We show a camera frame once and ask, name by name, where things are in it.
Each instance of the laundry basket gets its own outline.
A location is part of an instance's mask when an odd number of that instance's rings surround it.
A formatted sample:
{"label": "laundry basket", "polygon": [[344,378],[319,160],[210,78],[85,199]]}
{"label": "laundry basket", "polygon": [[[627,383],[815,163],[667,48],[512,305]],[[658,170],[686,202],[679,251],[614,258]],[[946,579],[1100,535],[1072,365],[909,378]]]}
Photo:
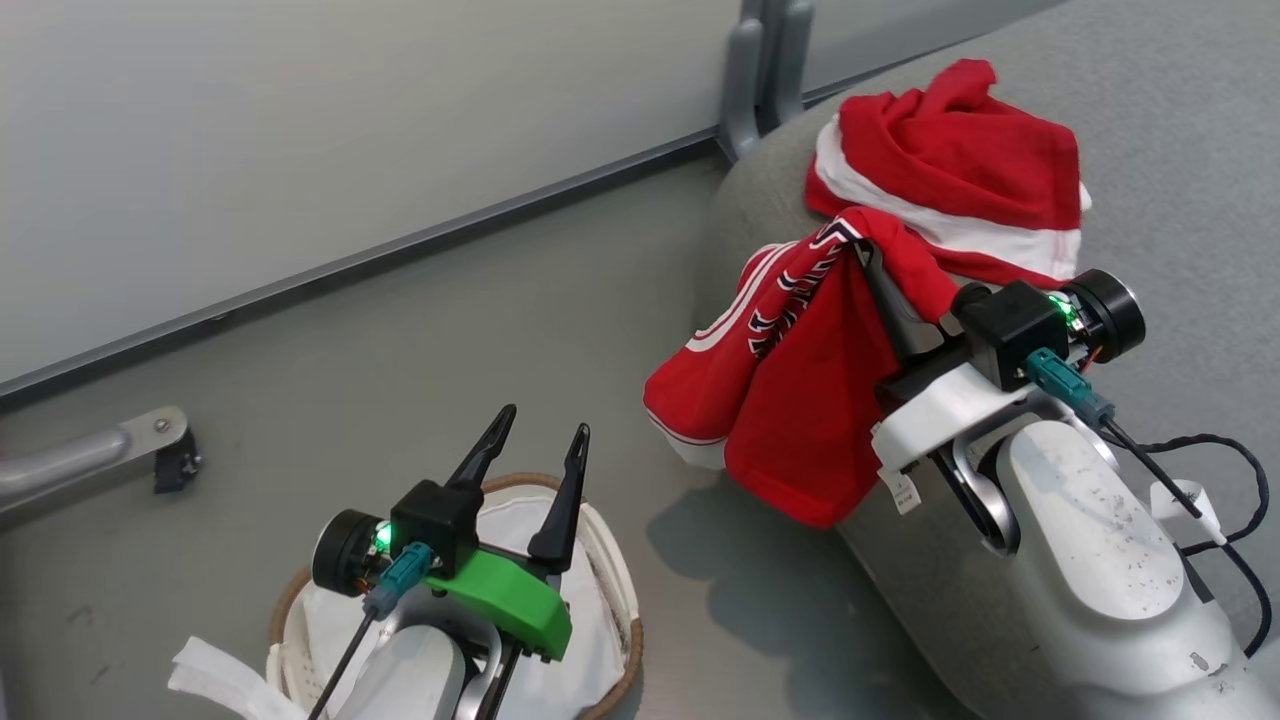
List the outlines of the laundry basket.
{"label": "laundry basket", "polygon": [[[495,478],[484,484],[485,502],[480,518],[518,501],[545,500],[549,507],[558,487],[557,478],[541,473],[516,473]],[[612,619],[612,629],[617,632],[616,647],[621,653],[620,661],[623,669],[622,676],[612,689],[595,706],[579,715],[581,719],[596,720],[607,717],[635,683],[644,651],[644,632],[635,587],[631,584],[622,552],[604,519],[585,500],[579,514],[577,542],[586,553],[591,578]],[[570,573],[576,570],[575,565]],[[305,710],[310,710],[319,698],[326,680],[316,673],[311,661],[306,614],[300,601],[302,593],[311,592],[310,588],[314,587],[310,569],[300,571],[285,587],[271,615],[270,650],[266,660],[268,683]]]}

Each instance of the red garment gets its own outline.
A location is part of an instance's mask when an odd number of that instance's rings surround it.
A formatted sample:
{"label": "red garment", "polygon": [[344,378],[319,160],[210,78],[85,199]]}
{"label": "red garment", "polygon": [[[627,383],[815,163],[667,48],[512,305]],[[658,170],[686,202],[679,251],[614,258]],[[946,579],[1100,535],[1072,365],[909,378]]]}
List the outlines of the red garment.
{"label": "red garment", "polygon": [[929,322],[956,292],[943,268],[1048,287],[1074,275],[1088,197],[1075,138],[991,99],[992,82],[987,63],[961,60],[925,92],[845,101],[806,183],[810,206],[836,219],[760,249],[728,310],[645,384],[681,456],[831,527],[876,484],[873,392],[897,370],[850,242],[874,241]]}

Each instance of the red and white cloth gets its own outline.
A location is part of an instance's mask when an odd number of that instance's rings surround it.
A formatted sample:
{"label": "red and white cloth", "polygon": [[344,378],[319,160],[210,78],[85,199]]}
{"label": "red and white cloth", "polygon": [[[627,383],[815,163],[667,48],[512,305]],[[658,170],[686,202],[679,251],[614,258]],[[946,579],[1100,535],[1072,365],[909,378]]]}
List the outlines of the red and white cloth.
{"label": "red and white cloth", "polygon": [[960,60],[925,91],[841,105],[805,183],[809,206],[835,220],[756,251],[728,310],[645,384],[650,419],[687,461],[727,468],[817,527],[874,486],[873,389],[899,368],[844,252],[858,237],[929,322],[955,296],[946,272],[1039,287],[1075,274],[1089,204],[1075,136],[995,100],[995,82],[987,61]]}

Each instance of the whiteboard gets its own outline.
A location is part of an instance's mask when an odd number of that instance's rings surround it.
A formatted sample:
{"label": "whiteboard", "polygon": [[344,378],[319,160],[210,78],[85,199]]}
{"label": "whiteboard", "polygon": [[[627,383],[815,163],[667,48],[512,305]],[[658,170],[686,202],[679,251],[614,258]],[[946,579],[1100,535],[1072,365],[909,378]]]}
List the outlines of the whiteboard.
{"label": "whiteboard", "polygon": [[803,88],[818,90],[975,37],[1061,1],[813,0]]}
{"label": "whiteboard", "polygon": [[0,388],[714,126],[737,18],[739,0],[0,5]]}

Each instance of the gray ottoman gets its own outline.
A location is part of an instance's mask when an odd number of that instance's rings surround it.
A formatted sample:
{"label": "gray ottoman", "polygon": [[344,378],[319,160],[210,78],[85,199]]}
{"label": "gray ottoman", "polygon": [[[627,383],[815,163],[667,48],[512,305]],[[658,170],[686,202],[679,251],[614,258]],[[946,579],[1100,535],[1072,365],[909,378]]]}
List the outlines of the gray ottoman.
{"label": "gray ottoman", "polygon": [[[1100,369],[1097,384],[1139,439],[1228,434],[1280,473],[1277,37],[1274,0],[1073,0],[851,94],[924,87],[956,59],[984,58],[997,97],[1073,128],[1094,201],[1080,269],[1124,279],[1148,322],[1146,345]],[[840,100],[780,128],[728,174],[699,263],[700,324],[723,310],[751,251],[822,223],[804,206],[804,176]],[[1128,460],[1146,497],[1151,478]],[[1252,473],[1229,451],[1165,462],[1210,487],[1228,529],[1252,514]],[[987,717],[1069,716],[1006,597],[1004,564],[936,473],[915,480],[924,505],[910,515],[877,488],[842,524],[854,552],[961,701]],[[1240,550],[1280,592],[1277,539],[1272,519]],[[1248,585],[1219,553],[1194,562],[1247,641],[1258,614]]]}

